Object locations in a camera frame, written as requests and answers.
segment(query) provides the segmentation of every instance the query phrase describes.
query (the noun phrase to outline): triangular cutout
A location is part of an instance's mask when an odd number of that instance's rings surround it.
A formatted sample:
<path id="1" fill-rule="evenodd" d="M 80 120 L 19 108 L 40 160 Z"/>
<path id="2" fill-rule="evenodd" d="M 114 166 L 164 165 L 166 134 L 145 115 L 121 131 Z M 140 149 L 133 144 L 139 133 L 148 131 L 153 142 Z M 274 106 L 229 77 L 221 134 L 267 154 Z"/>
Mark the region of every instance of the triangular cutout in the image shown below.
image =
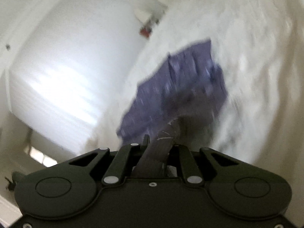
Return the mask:
<path id="1" fill-rule="evenodd" d="M 228 158 L 225 158 L 224 156 L 222 155 L 219 155 L 219 154 L 211 154 L 212 157 L 218 162 L 218 164 L 222 167 L 227 167 L 227 166 L 232 166 L 232 165 L 238 165 L 238 163 L 228 159 Z"/>
<path id="2" fill-rule="evenodd" d="M 69 163 L 70 165 L 77 165 L 77 166 L 81 166 L 81 167 L 86 167 L 88 166 L 89 163 L 91 163 L 91 161 L 97 156 L 97 153 L 93 153 L 93 154 L 89 154 L 83 158 L 77 159 L 71 163 Z"/>

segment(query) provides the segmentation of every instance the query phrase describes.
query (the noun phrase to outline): blue fabric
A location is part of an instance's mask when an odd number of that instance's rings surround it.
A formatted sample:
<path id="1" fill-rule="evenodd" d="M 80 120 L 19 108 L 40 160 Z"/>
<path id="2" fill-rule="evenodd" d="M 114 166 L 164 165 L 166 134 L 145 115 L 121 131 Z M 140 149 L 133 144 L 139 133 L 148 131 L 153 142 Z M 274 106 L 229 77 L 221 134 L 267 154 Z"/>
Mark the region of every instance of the blue fabric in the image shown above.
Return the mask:
<path id="1" fill-rule="evenodd" d="M 222 69 L 211 58 L 211 41 L 192 45 L 169 55 L 159 70 L 139 85 L 117 134 L 126 145 L 141 143 L 145 134 L 153 139 L 179 117 L 209 125 L 226 97 Z"/>

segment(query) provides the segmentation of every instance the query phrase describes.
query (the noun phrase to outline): bed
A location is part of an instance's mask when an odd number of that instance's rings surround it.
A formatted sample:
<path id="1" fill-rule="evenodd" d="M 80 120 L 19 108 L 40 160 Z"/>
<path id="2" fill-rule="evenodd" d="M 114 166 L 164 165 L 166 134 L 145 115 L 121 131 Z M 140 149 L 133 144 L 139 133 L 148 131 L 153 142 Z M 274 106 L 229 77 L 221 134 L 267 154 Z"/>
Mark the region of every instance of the bed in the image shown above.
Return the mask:
<path id="1" fill-rule="evenodd" d="M 199 131 L 187 145 L 209 146 L 283 176 L 293 199 L 286 213 L 304 224 L 304 0 L 178 0 L 153 32 L 123 92 L 95 131 L 98 146 L 116 150 L 116 130 L 168 53 L 212 41 L 229 93 L 209 141 Z"/>

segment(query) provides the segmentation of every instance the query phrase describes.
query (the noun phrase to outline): window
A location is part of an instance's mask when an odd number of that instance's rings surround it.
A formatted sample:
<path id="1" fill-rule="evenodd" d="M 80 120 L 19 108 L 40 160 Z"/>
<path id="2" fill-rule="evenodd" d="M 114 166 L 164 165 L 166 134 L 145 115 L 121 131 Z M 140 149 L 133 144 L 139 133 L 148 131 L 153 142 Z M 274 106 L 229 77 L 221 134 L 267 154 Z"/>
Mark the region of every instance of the window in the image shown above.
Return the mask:
<path id="1" fill-rule="evenodd" d="M 43 164 L 46 167 L 51 167 L 57 164 L 57 161 L 48 157 L 47 155 L 43 154 L 41 151 L 37 150 L 36 148 L 27 145 L 24 149 L 24 152 L 30 155 L 34 160 Z"/>

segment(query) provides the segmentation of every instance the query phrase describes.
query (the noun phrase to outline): white blanket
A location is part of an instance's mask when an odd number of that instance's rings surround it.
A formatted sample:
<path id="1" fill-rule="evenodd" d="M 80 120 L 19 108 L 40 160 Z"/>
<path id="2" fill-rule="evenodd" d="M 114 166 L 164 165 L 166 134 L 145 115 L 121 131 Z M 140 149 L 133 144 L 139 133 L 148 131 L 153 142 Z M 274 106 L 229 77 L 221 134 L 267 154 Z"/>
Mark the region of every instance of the white blanket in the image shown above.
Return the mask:
<path id="1" fill-rule="evenodd" d="M 99 146 L 119 147 L 116 129 L 137 84 L 158 69 L 168 52 L 208 38 L 229 92 L 209 146 L 287 179 L 293 199 L 286 215 L 303 225 L 304 0 L 177 1 L 96 128 Z M 204 146 L 200 135 L 188 146 Z"/>

